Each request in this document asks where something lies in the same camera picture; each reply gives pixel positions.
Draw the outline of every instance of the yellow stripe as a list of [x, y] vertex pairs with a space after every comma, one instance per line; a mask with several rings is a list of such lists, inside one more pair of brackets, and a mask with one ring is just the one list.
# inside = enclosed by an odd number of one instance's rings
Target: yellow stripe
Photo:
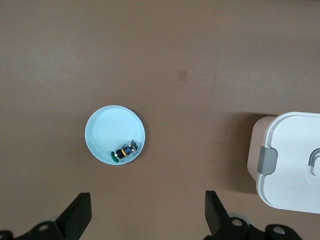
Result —
[[127, 156], [127, 154], [125, 153], [125, 151], [123, 149], [121, 149], [121, 152], [123, 153], [124, 156]]

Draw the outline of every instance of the brown table surface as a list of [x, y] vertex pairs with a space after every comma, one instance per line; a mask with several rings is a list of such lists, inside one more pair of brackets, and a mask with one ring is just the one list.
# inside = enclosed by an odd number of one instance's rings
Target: brown table surface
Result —
[[[320, 236], [320, 215], [271, 208], [247, 171], [263, 116], [320, 112], [320, 2], [0, 2], [0, 229], [16, 236], [90, 192], [82, 240], [201, 240], [205, 190], [264, 229]], [[141, 155], [89, 152], [107, 105], [136, 112]]]

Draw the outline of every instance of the green object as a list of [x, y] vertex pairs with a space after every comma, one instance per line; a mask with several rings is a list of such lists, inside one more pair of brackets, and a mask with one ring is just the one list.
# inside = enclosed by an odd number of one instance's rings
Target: green object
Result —
[[116, 163], [119, 162], [119, 159], [115, 156], [115, 152], [114, 152], [114, 151], [111, 152], [111, 158], [112, 158], [113, 161], [115, 161]]

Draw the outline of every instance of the small stain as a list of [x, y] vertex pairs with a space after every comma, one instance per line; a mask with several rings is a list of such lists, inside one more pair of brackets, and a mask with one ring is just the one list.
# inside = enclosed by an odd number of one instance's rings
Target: small stain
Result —
[[179, 71], [179, 82], [187, 81], [187, 71]]

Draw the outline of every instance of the black object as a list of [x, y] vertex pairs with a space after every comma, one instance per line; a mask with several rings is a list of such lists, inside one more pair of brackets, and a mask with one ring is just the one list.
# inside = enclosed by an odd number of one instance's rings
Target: black object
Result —
[[45, 221], [24, 235], [0, 231], [1, 240], [78, 240], [91, 220], [90, 193], [80, 193], [55, 221]]
[[122, 148], [116, 150], [115, 152], [112, 151], [111, 158], [113, 159], [113, 161], [118, 163], [119, 160], [123, 159], [126, 156], [129, 156], [130, 154], [132, 154], [137, 150], [138, 150], [138, 146], [136, 142], [132, 140], [130, 143], [126, 143], [125, 145], [123, 145]]
[[[284, 225], [271, 224], [263, 232], [241, 217], [229, 217], [215, 191], [205, 192], [205, 219], [211, 235], [204, 240], [302, 240]], [[56, 221], [42, 222], [16, 238], [0, 231], [0, 240], [78, 240], [90, 220], [90, 193], [80, 193]]]
[[205, 219], [211, 236], [204, 240], [302, 240], [288, 226], [271, 224], [263, 232], [240, 217], [229, 217], [215, 191], [205, 192]]

